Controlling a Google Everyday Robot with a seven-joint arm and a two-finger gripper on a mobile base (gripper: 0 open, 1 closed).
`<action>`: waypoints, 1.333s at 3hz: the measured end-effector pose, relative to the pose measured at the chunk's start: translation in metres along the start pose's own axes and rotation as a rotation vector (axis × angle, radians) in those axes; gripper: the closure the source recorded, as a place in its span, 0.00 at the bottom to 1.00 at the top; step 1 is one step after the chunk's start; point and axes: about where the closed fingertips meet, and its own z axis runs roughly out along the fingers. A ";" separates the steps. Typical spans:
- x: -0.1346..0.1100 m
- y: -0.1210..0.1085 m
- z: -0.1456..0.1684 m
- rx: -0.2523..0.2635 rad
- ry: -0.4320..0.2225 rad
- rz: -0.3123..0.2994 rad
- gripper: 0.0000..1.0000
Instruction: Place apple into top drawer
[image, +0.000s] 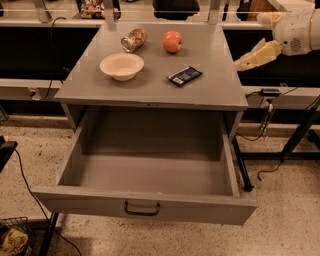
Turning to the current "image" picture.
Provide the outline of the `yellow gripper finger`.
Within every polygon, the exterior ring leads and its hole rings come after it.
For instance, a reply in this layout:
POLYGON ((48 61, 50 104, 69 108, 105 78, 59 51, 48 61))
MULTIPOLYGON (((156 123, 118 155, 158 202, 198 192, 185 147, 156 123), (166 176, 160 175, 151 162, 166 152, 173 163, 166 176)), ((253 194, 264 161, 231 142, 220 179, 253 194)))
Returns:
POLYGON ((261 39, 250 52, 234 62, 237 71, 251 70, 274 61, 282 53, 282 46, 276 40, 261 39))
POLYGON ((284 16, 284 12, 262 12, 257 15, 256 19, 260 25, 272 30, 284 16))

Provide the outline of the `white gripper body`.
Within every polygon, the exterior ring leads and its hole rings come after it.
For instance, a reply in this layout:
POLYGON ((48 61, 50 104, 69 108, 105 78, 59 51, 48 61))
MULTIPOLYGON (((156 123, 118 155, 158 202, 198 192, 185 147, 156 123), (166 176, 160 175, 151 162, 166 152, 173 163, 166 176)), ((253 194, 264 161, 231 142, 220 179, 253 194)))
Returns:
POLYGON ((311 48, 310 25, 313 9, 303 9, 284 15, 273 28, 273 38, 286 56, 304 55, 311 48))

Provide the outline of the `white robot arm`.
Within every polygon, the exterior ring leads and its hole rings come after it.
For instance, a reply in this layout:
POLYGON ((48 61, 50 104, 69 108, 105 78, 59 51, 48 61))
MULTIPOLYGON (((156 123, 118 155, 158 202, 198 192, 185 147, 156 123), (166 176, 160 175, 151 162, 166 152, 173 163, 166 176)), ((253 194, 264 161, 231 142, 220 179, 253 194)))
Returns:
POLYGON ((285 56, 305 55, 320 49, 320 9, 294 12, 263 12, 259 24, 272 30, 271 41, 261 39, 250 52, 234 62, 237 71, 246 71, 285 56))

